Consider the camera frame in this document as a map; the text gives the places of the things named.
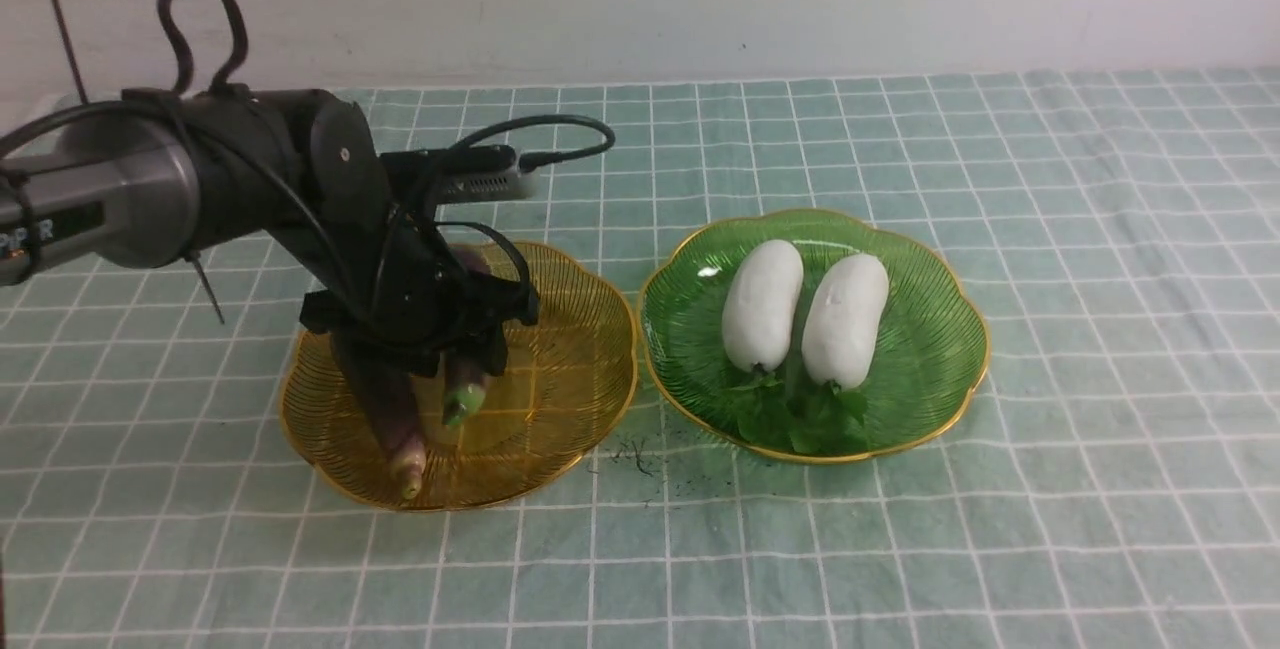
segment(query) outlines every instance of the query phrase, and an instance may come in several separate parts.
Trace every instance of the black cable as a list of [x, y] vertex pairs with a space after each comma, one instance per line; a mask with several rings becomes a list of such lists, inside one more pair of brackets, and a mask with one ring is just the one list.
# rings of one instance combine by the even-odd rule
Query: black cable
[[[576, 148], [572, 152], [527, 154], [527, 156], [532, 157], [532, 160], [526, 163], [522, 157], [520, 163], [521, 169], [525, 170], [532, 170], [536, 169], [536, 166], [548, 165], [548, 163], [562, 163], [577, 160], [577, 157], [595, 156], [595, 154], [609, 151], [609, 148], [613, 147], [613, 143], [617, 142], [617, 134], [614, 134], [613, 129], [611, 129], [608, 124], [604, 124], [604, 122], [591, 119], [590, 116], [571, 115], [571, 113], [541, 113], [541, 115], [517, 116], [517, 119], [508, 119], [506, 122], [498, 122], [498, 124], [485, 125], [484, 129], [472, 131], [471, 134], [466, 134], [462, 140], [457, 140], [457, 142], [453, 142], [452, 146], [444, 148], [443, 152], [435, 154], [435, 156], [430, 157], [426, 165], [422, 166], [421, 174], [419, 174], [417, 179], [413, 180], [408, 193], [404, 195], [401, 204], [398, 204], [396, 211], [392, 214], [390, 220], [387, 223], [387, 229], [383, 234], [383, 243], [378, 251], [378, 265], [374, 269], [369, 312], [378, 312], [378, 303], [381, 297], [383, 271], [387, 268], [387, 260], [390, 257], [392, 237], [399, 229], [399, 225], [406, 219], [406, 215], [417, 218], [419, 220], [422, 219], [419, 207], [421, 207], [425, 198], [428, 198], [428, 193], [438, 192], [442, 186], [438, 180], [440, 173], [435, 170], [439, 166], [448, 166], [448, 161], [454, 160], [454, 157], [458, 157], [463, 151], [466, 151], [466, 148], [471, 148], [476, 146], [476, 143], [484, 142], [484, 140], [498, 137], [498, 134], [506, 134], [508, 131], [530, 129], [532, 125], [585, 125], [585, 128], [599, 131], [604, 140], [594, 147]], [[436, 206], [434, 196], [431, 197], [430, 204], [434, 211], [434, 207]], [[433, 218], [428, 221], [421, 221], [421, 224], [438, 227], [439, 221], [435, 221]]]
[[49, 0], [54, 6], [54, 19], [58, 20], [58, 33], [63, 38], [63, 51], [67, 52], [67, 65], [72, 70], [72, 79], [76, 81], [76, 92], [79, 95], [82, 105], [87, 105], [88, 93], [84, 90], [84, 79], [79, 74], [79, 64], [76, 60], [76, 49], [72, 47], [72, 35], [67, 29], [67, 17], [63, 15], [63, 3]]
[[[507, 257], [511, 260], [512, 265], [516, 266], [516, 276], [520, 280], [521, 291], [527, 292], [532, 288], [534, 279], [529, 274], [529, 262], [525, 260], [524, 253], [521, 253], [520, 250], [516, 248], [516, 244], [511, 243], [511, 239], [507, 239], [506, 236], [500, 234], [498, 229], [494, 229], [492, 227], [485, 227], [484, 224], [480, 224], [480, 221], [435, 221], [435, 228], [438, 229], [440, 227], [465, 227], [467, 229], [479, 230], [480, 234], [488, 236], [488, 238], [492, 239], [494, 244], [498, 244], [498, 248], [502, 250], [502, 253], [507, 253]], [[466, 273], [466, 266], [462, 266], [461, 260], [458, 260], [457, 256], [454, 256], [454, 253], [449, 251], [448, 243], [444, 242], [443, 237], [440, 238], [440, 243], [444, 244], [444, 253], [447, 253], [447, 256], [452, 259], [454, 262], [457, 262], [458, 268], [463, 270], [463, 275], [470, 276]], [[454, 334], [457, 334], [457, 326], [461, 320], [462, 320], [461, 315], [454, 317], [452, 329]], [[484, 332], [485, 329], [490, 329], [490, 326], [492, 324], [485, 326], [472, 326], [472, 329], [467, 332], [467, 334]]]

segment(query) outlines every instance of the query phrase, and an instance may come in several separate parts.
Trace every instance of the wire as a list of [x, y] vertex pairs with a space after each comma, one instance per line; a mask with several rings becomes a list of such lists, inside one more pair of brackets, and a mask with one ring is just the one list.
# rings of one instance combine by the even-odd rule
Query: wire
[[[585, 125], [585, 128], [599, 131], [604, 140], [594, 147], [576, 148], [572, 152], [526, 154], [527, 157], [531, 157], [531, 161], [526, 163], [522, 157], [520, 166], [525, 170], [534, 170], [539, 166], [548, 165], [548, 163], [562, 163], [577, 160], [577, 157], [595, 156], [595, 154], [609, 151], [609, 148], [613, 147], [613, 143], [617, 142], [617, 134], [614, 134], [613, 129], [609, 128], [608, 124], [604, 124], [604, 122], [591, 119], [590, 116], [572, 115], [572, 113], [540, 113], [540, 115], [517, 116], [517, 119], [498, 122], [498, 124], [485, 125], [484, 129], [472, 131], [471, 134], [466, 134], [462, 140], [457, 140], [457, 142], [453, 142], [452, 146], [444, 148], [443, 152], [435, 154], [434, 157], [429, 157], [426, 165], [422, 166], [421, 174], [413, 180], [408, 193], [404, 195], [402, 201], [396, 207], [396, 211], [392, 214], [390, 220], [387, 223], [387, 230], [383, 234], [383, 243], [378, 251], [378, 265], [374, 269], [371, 293], [369, 296], [369, 311], [371, 314], [378, 314], [378, 305], [381, 298], [383, 274], [387, 269], [387, 260], [390, 257], [392, 238], [398, 230], [401, 223], [406, 219], [406, 215], [408, 218], [417, 218], [419, 220], [422, 219], [419, 207], [422, 206], [422, 202], [428, 198], [429, 193], [431, 195], [431, 210], [435, 211], [436, 202], [434, 193], [439, 192], [440, 182], [438, 179], [443, 172], [434, 170], [439, 166], [448, 166], [448, 161], [454, 160], [454, 157], [458, 157], [458, 154], [462, 154], [466, 148], [476, 146], [476, 143], [484, 142], [484, 140], [492, 140], [493, 137], [498, 137], [498, 134], [506, 134], [508, 131], [530, 129], [535, 125]], [[429, 221], [434, 227], [439, 227], [440, 224], [439, 221], [435, 221], [434, 218], [428, 221], [421, 221], [421, 224], [428, 224]]]
[[67, 29], [67, 17], [63, 15], [63, 3], [49, 0], [54, 6], [54, 19], [58, 20], [58, 33], [63, 38], [63, 51], [67, 52], [67, 65], [72, 70], [72, 79], [76, 81], [76, 92], [79, 95], [82, 105], [87, 105], [88, 93], [84, 90], [84, 79], [79, 74], [79, 64], [76, 61], [76, 49], [72, 47], [72, 35]]

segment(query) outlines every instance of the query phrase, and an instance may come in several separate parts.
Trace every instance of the black handle loop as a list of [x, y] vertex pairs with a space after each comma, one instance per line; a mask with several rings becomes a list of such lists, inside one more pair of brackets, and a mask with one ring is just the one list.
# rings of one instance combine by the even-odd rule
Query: black handle loop
[[[210, 92], [224, 90], [227, 81], [248, 56], [248, 31], [244, 29], [244, 15], [241, 14], [236, 0], [221, 0], [223, 10], [227, 12], [227, 23], [232, 29], [232, 56], [224, 61], [218, 74], [209, 83]], [[178, 60], [178, 81], [174, 81], [173, 93], [183, 93], [191, 88], [192, 76], [196, 74], [196, 60], [191, 56], [191, 44], [183, 37], [182, 29], [173, 20], [173, 0], [156, 0], [156, 14], [160, 15], [160, 26], [164, 28], [169, 46], [173, 46], [174, 58]]]

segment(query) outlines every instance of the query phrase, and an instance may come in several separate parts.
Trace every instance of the green leaf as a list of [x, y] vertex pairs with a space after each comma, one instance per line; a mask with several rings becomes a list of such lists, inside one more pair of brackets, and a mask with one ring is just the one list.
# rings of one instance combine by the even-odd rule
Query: green leaf
[[740, 384], [731, 387], [730, 390], [759, 390], [759, 389], [772, 389], [780, 387], [782, 381], [778, 379], [776, 373], [768, 374], [753, 374], [751, 380], [746, 384]]
[[797, 454], [812, 456], [822, 451], [822, 439], [813, 430], [796, 426], [787, 431], [787, 435], [791, 438], [791, 448]]
[[737, 434], [751, 444], [764, 444], [768, 442], [767, 431], [758, 412], [741, 412], [737, 416]]
[[860, 390], [846, 390], [837, 394], [836, 399], [845, 412], [858, 422], [858, 426], [867, 429], [867, 396]]

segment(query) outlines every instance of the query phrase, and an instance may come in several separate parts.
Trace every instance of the green glass plate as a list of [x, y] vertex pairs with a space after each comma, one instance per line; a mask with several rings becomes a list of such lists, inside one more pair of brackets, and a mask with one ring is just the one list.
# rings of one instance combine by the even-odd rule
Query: green glass plate
[[[721, 342], [733, 274], [764, 239], [795, 244], [805, 268], [791, 351], [772, 387], [733, 367]], [[867, 381], [836, 394], [805, 374], [800, 335], [822, 276], [855, 252], [882, 261], [890, 294]], [[827, 210], [695, 230], [640, 289], [639, 315], [645, 361], [667, 401], [703, 429], [774, 460], [852, 462], [932, 440], [964, 416], [991, 362], [987, 321], [942, 257]]]

